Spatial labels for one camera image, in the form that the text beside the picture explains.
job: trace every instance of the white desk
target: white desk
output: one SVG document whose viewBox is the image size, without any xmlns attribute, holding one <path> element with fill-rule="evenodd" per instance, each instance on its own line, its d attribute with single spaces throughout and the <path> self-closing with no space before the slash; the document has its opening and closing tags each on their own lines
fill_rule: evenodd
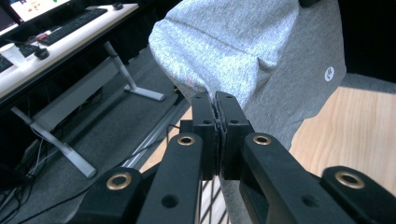
<svg viewBox="0 0 396 224">
<path fill-rule="evenodd" d="M 47 59 L 39 60 L 34 55 L 31 55 L 27 58 L 27 63 L 24 66 L 12 66 L 1 73 L 0 99 L 7 98 L 12 94 L 17 94 L 20 89 L 23 89 L 30 83 L 34 82 L 35 79 L 38 80 L 40 76 L 46 75 L 51 69 L 59 66 L 59 64 L 72 57 L 78 51 L 83 50 L 95 39 L 107 33 L 125 17 L 130 15 L 138 8 L 138 5 L 127 4 L 124 5 L 121 10 L 115 10 L 112 6 L 102 6 L 101 8 L 107 8 L 107 13 L 47 47 L 49 51 L 49 57 Z M 125 77 L 127 83 L 125 90 L 158 101 L 164 99 L 163 94 L 137 87 L 123 65 L 120 57 L 111 47 L 109 42 L 105 43 L 105 48 L 110 55 L 109 58 L 102 62 L 96 69 L 91 71 L 75 86 L 70 88 L 50 105 L 40 111 L 34 118 L 31 119 L 24 115 L 15 106 L 11 108 L 11 111 L 23 119 L 26 124 L 30 125 L 47 141 L 59 148 L 62 153 L 87 177 L 93 177 L 96 174 L 96 170 L 81 156 L 79 156 L 73 148 L 67 144 L 61 143 L 56 137 L 54 137 L 50 133 L 52 128 L 117 73 L 120 73 Z"/>
</svg>

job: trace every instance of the computer mouse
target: computer mouse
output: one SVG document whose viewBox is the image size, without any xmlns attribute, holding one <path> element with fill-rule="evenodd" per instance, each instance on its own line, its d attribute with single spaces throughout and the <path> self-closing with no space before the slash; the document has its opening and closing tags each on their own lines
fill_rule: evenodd
<svg viewBox="0 0 396 224">
<path fill-rule="evenodd" d="M 123 8 L 123 5 L 122 5 L 121 2 L 116 2 L 116 3 L 113 4 L 113 8 L 116 9 L 116 10 L 120 10 L 120 9 Z"/>
<path fill-rule="evenodd" d="M 43 60 L 48 58 L 50 55 L 49 51 L 47 49 L 37 49 L 35 51 L 35 56 L 39 59 L 39 60 Z"/>
</svg>

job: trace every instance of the desk leg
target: desk leg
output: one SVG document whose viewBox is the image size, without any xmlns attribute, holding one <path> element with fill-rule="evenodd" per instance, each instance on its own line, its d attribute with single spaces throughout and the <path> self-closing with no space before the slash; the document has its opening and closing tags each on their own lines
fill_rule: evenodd
<svg viewBox="0 0 396 224">
<path fill-rule="evenodd" d="M 129 74 L 128 70 L 126 70 L 125 65 L 122 63 L 122 60 L 120 59 L 119 55 L 117 52 L 113 49 L 113 46 L 111 46 L 110 42 L 106 42 L 104 44 L 107 53 L 110 55 L 110 58 L 113 60 L 114 64 L 117 66 L 119 69 L 120 73 L 125 77 L 127 86 L 124 88 L 126 91 L 130 91 L 132 93 L 146 96 L 148 98 L 157 100 L 157 101 L 162 101 L 165 99 L 165 96 L 161 93 L 158 93 L 156 91 L 149 91 L 147 89 L 143 89 L 140 87 L 137 87 L 136 84 L 134 83 L 134 80 L 132 79 L 131 75 Z"/>
<path fill-rule="evenodd" d="M 11 111 L 23 119 L 23 121 L 32 129 L 41 134 L 41 136 L 43 136 L 46 141 L 59 148 L 66 158 L 69 159 L 85 176 L 92 178 L 96 175 L 96 169 L 93 168 L 87 161 L 85 161 L 84 158 L 82 158 L 73 148 L 67 144 L 61 143 L 55 136 L 35 123 L 34 120 L 23 114 L 23 112 L 21 112 L 17 107 L 12 107 Z"/>
</svg>

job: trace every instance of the monitor screen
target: monitor screen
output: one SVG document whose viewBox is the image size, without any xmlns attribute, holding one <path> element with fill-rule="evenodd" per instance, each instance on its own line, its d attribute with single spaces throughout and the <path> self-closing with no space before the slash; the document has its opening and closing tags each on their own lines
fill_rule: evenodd
<svg viewBox="0 0 396 224">
<path fill-rule="evenodd" d="M 18 24 L 0 7 L 0 35 L 5 34 L 17 26 Z"/>
<path fill-rule="evenodd" d="M 8 0 L 9 5 L 22 21 L 29 21 L 70 0 Z"/>
</svg>

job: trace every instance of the keyboard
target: keyboard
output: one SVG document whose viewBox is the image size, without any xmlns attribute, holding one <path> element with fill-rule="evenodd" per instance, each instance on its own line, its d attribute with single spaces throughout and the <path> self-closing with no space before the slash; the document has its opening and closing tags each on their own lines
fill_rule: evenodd
<svg viewBox="0 0 396 224">
<path fill-rule="evenodd" d="M 60 29 L 58 29 L 57 31 L 38 40 L 38 42 L 41 44 L 50 46 L 53 43 L 56 43 L 57 41 L 61 40 L 62 38 L 75 32 L 76 30 L 78 30 L 82 26 L 86 25 L 90 21 L 93 21 L 96 18 L 102 16 L 106 12 L 107 12 L 107 9 L 104 9 L 104 8 L 95 8 L 92 10 L 86 10 L 83 14 L 74 18 L 72 21 L 68 22 L 67 24 L 62 26 Z"/>
<path fill-rule="evenodd" d="M 38 46 L 33 46 L 33 45 L 20 45 L 18 47 L 20 48 L 20 52 L 23 54 L 25 58 L 33 54 L 35 50 L 38 49 Z M 7 60 L 2 55 L 0 55 L 0 73 L 4 72 L 12 65 L 13 64 L 9 60 Z"/>
</svg>

